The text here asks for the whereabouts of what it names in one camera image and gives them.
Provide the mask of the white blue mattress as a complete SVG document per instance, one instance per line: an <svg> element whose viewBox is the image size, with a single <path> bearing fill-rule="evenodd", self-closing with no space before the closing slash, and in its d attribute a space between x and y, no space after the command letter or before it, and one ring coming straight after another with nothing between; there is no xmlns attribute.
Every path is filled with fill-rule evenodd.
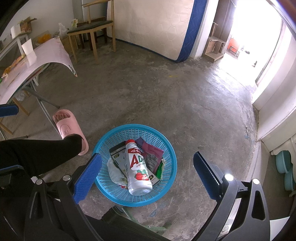
<svg viewBox="0 0 296 241"><path fill-rule="evenodd" d="M207 1L109 1L118 40L153 51L174 62L191 54Z"/></svg>

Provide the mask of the blue plastic basket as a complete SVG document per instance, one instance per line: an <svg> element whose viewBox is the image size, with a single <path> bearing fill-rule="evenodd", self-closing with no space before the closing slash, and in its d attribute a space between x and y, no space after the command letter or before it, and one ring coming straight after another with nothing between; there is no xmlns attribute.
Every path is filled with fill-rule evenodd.
<svg viewBox="0 0 296 241"><path fill-rule="evenodd" d="M95 179L97 188L123 206L140 207L159 200L177 174L171 143L149 126L118 126L97 142L93 152L102 158Z"/></svg>

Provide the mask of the purple snack bag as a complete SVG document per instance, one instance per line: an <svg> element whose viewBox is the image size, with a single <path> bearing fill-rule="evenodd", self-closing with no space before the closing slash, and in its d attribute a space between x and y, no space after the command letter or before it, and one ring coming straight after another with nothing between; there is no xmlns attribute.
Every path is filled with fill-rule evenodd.
<svg viewBox="0 0 296 241"><path fill-rule="evenodd" d="M143 138L138 138L136 141L137 146L142 150L147 168L152 173L156 173L157 169L162 161L163 150L148 144Z"/></svg>

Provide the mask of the white paper cup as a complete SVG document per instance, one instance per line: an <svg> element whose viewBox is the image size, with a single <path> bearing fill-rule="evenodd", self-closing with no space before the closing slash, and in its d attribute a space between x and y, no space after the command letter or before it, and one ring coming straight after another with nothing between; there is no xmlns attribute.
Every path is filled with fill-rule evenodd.
<svg viewBox="0 0 296 241"><path fill-rule="evenodd" d="M27 40L24 44L22 44L22 49L25 55L29 55L34 51L32 39Z"/></svg>

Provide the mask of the teal plastic basins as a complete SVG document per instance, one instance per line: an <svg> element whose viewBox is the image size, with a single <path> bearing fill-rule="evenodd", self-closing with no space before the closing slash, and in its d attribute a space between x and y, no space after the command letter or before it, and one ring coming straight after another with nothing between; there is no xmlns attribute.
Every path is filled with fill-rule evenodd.
<svg viewBox="0 0 296 241"><path fill-rule="evenodd" d="M295 181L293 178L293 164L289 151L280 151L275 156L275 164L278 173L284 174L284 188L285 191L295 190Z"/></svg>

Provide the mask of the pink slipper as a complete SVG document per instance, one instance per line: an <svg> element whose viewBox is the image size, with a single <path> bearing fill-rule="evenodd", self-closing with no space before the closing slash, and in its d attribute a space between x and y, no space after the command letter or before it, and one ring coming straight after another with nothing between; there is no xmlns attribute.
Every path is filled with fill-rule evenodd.
<svg viewBox="0 0 296 241"><path fill-rule="evenodd" d="M53 121L56 124L58 132L60 133L62 139L72 135L79 135L81 137L82 149L78 154L79 156L83 156L88 152L88 141L86 140L86 137L83 134L74 114L70 110L59 109L53 115Z"/></svg>

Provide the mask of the black trouser leg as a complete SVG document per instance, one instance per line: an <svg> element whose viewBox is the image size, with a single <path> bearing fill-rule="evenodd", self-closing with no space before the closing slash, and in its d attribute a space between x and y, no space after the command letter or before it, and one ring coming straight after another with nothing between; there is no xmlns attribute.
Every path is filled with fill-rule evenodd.
<svg viewBox="0 0 296 241"><path fill-rule="evenodd" d="M82 138L1 141L1 168L22 166L30 176L47 173L82 152Z"/></svg>

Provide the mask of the white side table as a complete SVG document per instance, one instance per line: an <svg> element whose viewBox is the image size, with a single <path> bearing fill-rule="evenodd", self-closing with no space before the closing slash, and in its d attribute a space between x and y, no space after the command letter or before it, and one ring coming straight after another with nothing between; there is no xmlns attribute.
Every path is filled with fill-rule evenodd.
<svg viewBox="0 0 296 241"><path fill-rule="evenodd" d="M6 47L4 47L4 49L0 52L0 60L2 60L4 56L6 56L6 54L10 52L10 50L13 49L13 47L16 44L18 45L18 49L21 55L24 54L22 43L21 43L23 39L25 39L26 41L29 39L27 33L20 33L14 39L12 39L11 42Z"/></svg>

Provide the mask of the wooden step shelf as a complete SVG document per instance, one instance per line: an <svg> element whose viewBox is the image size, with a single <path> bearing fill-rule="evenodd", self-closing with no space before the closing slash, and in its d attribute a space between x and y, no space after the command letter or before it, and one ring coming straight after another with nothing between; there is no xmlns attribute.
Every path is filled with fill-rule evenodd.
<svg viewBox="0 0 296 241"><path fill-rule="evenodd" d="M215 30L218 24L213 22L210 30L208 40L205 45L202 56L208 61L214 63L215 61L223 58L224 54L222 53L223 47L225 46L225 41L214 36Z"/></svg>

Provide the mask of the wooden chair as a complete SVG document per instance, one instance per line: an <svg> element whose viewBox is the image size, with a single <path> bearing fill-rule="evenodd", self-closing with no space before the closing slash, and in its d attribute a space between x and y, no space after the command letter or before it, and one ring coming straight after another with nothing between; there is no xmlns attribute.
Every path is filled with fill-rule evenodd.
<svg viewBox="0 0 296 241"><path fill-rule="evenodd" d="M87 15L88 15L88 21L87 24L84 24L82 26L76 27L72 30L70 30L67 35L69 37L69 43L71 46L71 51L74 56L74 60L77 63L77 56L74 50L74 44L72 41L72 36L80 35L80 34L88 34L90 37L90 42L92 44L93 54L95 57L95 61L98 64L98 54L95 44L95 32L98 30L107 29L108 27L111 27L111 33L112 33L112 47L113 51L116 52L116 37L115 37L115 19L114 19L114 0L111 1L111 20L104 20L104 21L98 21L98 22L91 22L91 15L90 15L90 7L96 4L102 4L107 3L111 0L106 1L93 1L91 3L83 4L82 6L84 8L87 8Z"/></svg>

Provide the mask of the beige paper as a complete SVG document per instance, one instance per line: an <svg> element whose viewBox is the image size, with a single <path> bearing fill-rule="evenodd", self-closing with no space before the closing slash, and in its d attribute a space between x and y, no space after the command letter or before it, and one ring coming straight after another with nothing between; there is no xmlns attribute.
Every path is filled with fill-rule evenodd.
<svg viewBox="0 0 296 241"><path fill-rule="evenodd" d="M121 172L121 170L114 164L112 158L109 158L107 162L107 169L113 183L121 186L122 188L128 188L127 178Z"/></svg>

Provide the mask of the white yogurt drink bottle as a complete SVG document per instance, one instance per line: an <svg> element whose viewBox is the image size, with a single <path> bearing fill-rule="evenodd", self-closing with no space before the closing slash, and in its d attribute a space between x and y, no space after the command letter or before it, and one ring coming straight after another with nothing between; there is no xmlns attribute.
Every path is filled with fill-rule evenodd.
<svg viewBox="0 0 296 241"><path fill-rule="evenodd" d="M132 139L125 142L125 171L131 195L143 196L151 192L152 183L144 156Z"/></svg>

